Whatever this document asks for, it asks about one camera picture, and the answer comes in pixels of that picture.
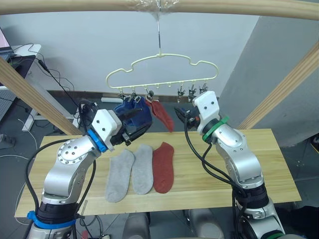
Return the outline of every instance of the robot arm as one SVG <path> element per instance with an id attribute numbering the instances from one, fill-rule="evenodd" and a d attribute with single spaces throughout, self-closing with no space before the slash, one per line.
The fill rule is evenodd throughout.
<path id="1" fill-rule="evenodd" d="M 194 98 L 194 108 L 183 111 L 175 109 L 177 116 L 187 128 L 197 132 L 207 143 L 216 145 L 223 157 L 232 181 L 245 193 L 234 190 L 237 207 L 244 207 L 241 219 L 245 238 L 261 239 L 262 236 L 284 234 L 274 204 L 268 197 L 260 163 L 249 149 L 245 135 L 220 119 L 219 106 L 213 91 L 207 91 Z"/>
<path id="2" fill-rule="evenodd" d="M 87 135 L 62 144 L 56 161 L 44 181 L 41 204 L 36 212 L 28 213 L 33 220 L 28 239 L 67 239 L 75 224 L 85 175 L 90 165 L 107 149 L 141 136 L 151 122 L 128 132 L 122 121 L 129 119 L 141 109 L 133 109 L 116 115 L 113 111 L 97 110 L 92 128 Z"/>

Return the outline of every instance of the white plastic hanger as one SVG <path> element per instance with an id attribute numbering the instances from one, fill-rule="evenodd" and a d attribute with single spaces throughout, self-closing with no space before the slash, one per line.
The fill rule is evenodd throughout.
<path id="1" fill-rule="evenodd" d="M 159 12 L 161 10 L 161 5 L 160 5 L 160 0 L 158 0 L 158 6 L 159 6 Z M 135 89 L 136 87 L 144 87 L 144 89 L 147 89 L 149 86 L 156 86 L 156 88 L 159 88 L 160 85 L 168 85 L 168 87 L 171 87 L 172 84 L 174 83 L 180 83 L 180 85 L 182 86 L 183 83 L 185 82 L 196 82 L 196 81 L 209 81 L 209 80 L 212 80 L 212 79 L 215 79 L 219 73 L 219 69 L 218 67 L 210 62 L 210 61 L 198 61 L 197 63 L 192 63 L 191 61 L 191 58 L 188 57 L 188 56 L 185 56 L 185 55 L 180 55 L 180 54 L 173 54 L 173 53 L 162 53 L 161 52 L 161 47 L 160 47 L 160 20 L 159 20 L 159 13 L 157 13 L 157 23 L 158 23 L 158 34 L 159 34 L 159 54 L 156 54 L 154 56 L 148 56 L 148 57 L 144 57 L 142 59 L 139 59 L 139 60 L 136 60 L 134 62 L 131 63 L 131 68 L 130 70 L 126 70 L 124 68 L 120 68 L 120 69 L 117 69 L 115 71 L 112 71 L 110 72 L 107 77 L 106 77 L 106 84 L 112 88 L 112 89 L 119 89 L 120 92 L 123 91 L 124 88 L 132 88 L 132 89 Z M 139 62 L 142 62 L 142 61 L 146 61 L 146 60 L 149 60 L 149 59 L 154 59 L 154 58 L 161 58 L 161 57 L 166 57 L 166 56 L 175 56 L 175 57 L 182 57 L 182 58 L 186 58 L 188 60 L 188 63 L 191 65 L 191 66 L 197 66 L 198 64 L 200 63 L 204 63 L 204 64 L 208 64 L 208 65 L 211 65 L 213 66 L 215 69 L 216 69 L 216 75 L 213 76 L 213 77 L 208 77 L 208 78 L 198 78 L 198 79 L 192 79 L 192 80 L 184 80 L 184 81 L 173 81 L 173 82 L 160 82 L 160 83 L 150 83 L 150 84 L 140 84 L 140 85 L 131 85 L 131 86 L 118 86 L 118 87 L 114 87 L 114 86 L 111 86 L 110 83 L 109 83 L 109 78 L 114 75 L 115 73 L 117 72 L 120 72 L 120 71 L 124 71 L 125 73 L 129 73 L 129 72 L 132 72 L 134 71 L 134 66 L 139 63 Z"/>

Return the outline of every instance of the gray sock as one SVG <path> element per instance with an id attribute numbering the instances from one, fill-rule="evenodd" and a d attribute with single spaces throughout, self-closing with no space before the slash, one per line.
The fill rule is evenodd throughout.
<path id="1" fill-rule="evenodd" d="M 141 144 L 134 152 L 135 162 L 132 167 L 133 189 L 136 194 L 146 194 L 153 186 L 152 147 Z"/>
<path id="2" fill-rule="evenodd" d="M 106 186 L 106 200 L 116 203 L 122 200 L 128 192 L 134 155 L 124 149 L 123 152 L 110 158 L 110 171 Z"/>

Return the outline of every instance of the gray wall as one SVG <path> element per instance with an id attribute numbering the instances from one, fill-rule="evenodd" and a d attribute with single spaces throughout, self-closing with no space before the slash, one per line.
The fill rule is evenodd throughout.
<path id="1" fill-rule="evenodd" d="M 217 64 L 220 74 L 208 85 L 220 96 L 258 18 L 231 14 L 164 14 L 160 17 L 162 52 L 188 55 L 194 62 L 206 60 Z M 61 71 L 78 91 L 119 92 L 107 87 L 105 77 L 111 71 L 129 69 L 133 61 L 159 52 L 156 19 L 144 12 L 13 14 L 1 16 L 0 26 L 11 45 L 41 44 L 48 67 Z M 113 86 L 123 86 L 214 75 L 212 66 L 191 67 L 186 59 L 166 57 L 140 63 L 134 72 L 119 73 L 110 81 Z M 44 88 L 59 89 L 52 79 L 42 74 L 35 77 Z M 184 85 L 187 93 L 190 85 Z M 152 90 L 155 94 L 177 95 L 178 87 L 176 84 Z M 145 93 L 145 90 L 139 88 L 136 92 Z"/>
<path id="2" fill-rule="evenodd" d="M 318 41 L 319 23 L 260 17 L 220 97 L 233 127 L 280 83 Z M 254 128 L 271 128 L 280 146 L 319 132 L 319 72 L 310 75 Z"/>

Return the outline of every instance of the wooden beam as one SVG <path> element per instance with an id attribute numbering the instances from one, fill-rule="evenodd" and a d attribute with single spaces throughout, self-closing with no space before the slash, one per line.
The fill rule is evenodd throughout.
<path id="1" fill-rule="evenodd" d="M 319 42 L 303 57 L 281 83 L 247 116 L 239 129 L 250 129 L 319 67 Z"/>
<path id="2" fill-rule="evenodd" d="M 319 20 L 319 3 L 300 0 L 160 0 L 166 12 L 206 12 Z M 0 0 L 0 15 L 51 11 L 158 11 L 157 0 Z"/>
<path id="3" fill-rule="evenodd" d="M 1 57 L 0 82 L 67 135 L 82 134 Z"/>

